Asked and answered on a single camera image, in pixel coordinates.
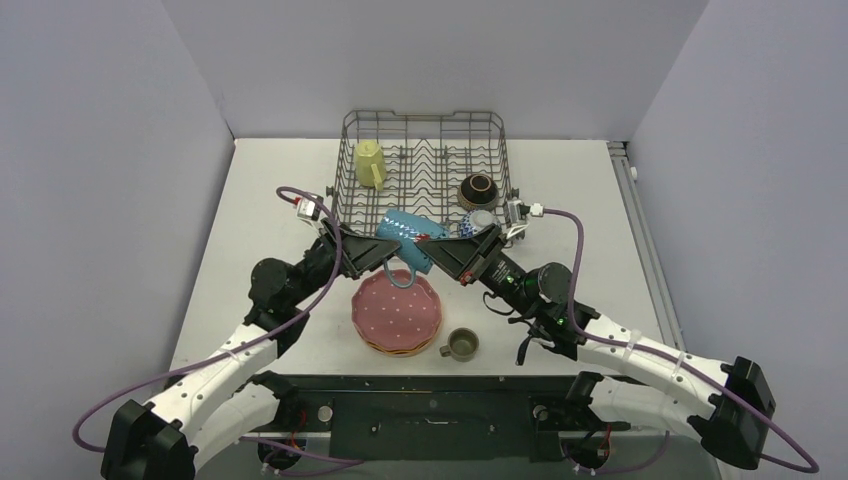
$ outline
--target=yellow mug handle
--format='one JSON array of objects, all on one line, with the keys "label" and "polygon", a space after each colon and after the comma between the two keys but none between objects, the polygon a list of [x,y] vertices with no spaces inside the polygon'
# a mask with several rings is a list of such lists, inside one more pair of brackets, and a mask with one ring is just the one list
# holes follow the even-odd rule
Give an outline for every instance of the yellow mug handle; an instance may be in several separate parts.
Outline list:
[{"label": "yellow mug handle", "polygon": [[371,173],[374,174],[374,187],[377,189],[378,192],[382,191],[383,190],[383,177],[380,176],[380,169],[377,168],[376,163],[371,164]]}]

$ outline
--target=blue mug handle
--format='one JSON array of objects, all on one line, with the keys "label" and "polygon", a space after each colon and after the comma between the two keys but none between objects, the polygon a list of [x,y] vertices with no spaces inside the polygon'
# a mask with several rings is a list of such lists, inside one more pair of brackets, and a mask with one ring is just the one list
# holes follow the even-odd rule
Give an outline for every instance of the blue mug handle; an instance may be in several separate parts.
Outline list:
[{"label": "blue mug handle", "polygon": [[386,272],[386,277],[388,277],[389,281],[392,282],[392,285],[397,288],[409,288],[415,285],[415,269],[412,267],[409,267],[410,279],[409,283],[407,283],[406,285],[398,283],[397,280],[395,280],[395,277],[392,275],[392,271],[389,269],[388,260],[383,260],[383,270]]}]

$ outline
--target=dish rack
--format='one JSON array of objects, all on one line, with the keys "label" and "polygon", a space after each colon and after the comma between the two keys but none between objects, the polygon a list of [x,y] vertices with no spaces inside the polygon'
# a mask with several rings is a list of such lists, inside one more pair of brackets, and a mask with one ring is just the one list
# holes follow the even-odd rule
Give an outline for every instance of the dish rack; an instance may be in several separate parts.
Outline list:
[{"label": "dish rack", "polygon": [[[386,160],[383,190],[356,179],[353,151],[362,140],[377,140]],[[484,173],[498,187],[494,214],[503,224],[505,199],[518,196],[509,178],[503,120],[494,112],[401,114],[353,110],[342,125],[336,178],[327,195],[332,210],[351,229],[375,235],[389,209],[429,218],[451,233],[466,211],[456,192],[465,177]]]}]

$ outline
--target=stack of plates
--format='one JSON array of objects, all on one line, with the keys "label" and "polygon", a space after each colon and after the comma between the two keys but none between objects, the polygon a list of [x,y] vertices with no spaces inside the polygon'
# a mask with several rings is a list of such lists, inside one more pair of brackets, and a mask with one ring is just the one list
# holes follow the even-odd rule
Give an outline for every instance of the stack of plates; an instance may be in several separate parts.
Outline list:
[{"label": "stack of plates", "polygon": [[[407,283],[410,273],[393,270],[392,276]],[[395,357],[427,348],[442,325],[439,295],[420,275],[410,288],[397,288],[381,270],[362,282],[351,306],[353,325],[365,343]]]}]

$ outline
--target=yellow mug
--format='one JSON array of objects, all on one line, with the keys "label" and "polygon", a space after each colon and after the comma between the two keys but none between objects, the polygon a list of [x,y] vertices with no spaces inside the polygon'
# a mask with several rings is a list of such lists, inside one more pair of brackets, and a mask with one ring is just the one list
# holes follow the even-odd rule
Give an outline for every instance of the yellow mug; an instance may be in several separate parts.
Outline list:
[{"label": "yellow mug", "polygon": [[376,140],[359,142],[353,151],[353,160],[356,163],[356,179],[359,183],[363,187],[383,190],[383,182],[386,180],[386,159],[383,158],[383,149],[380,144]]}]

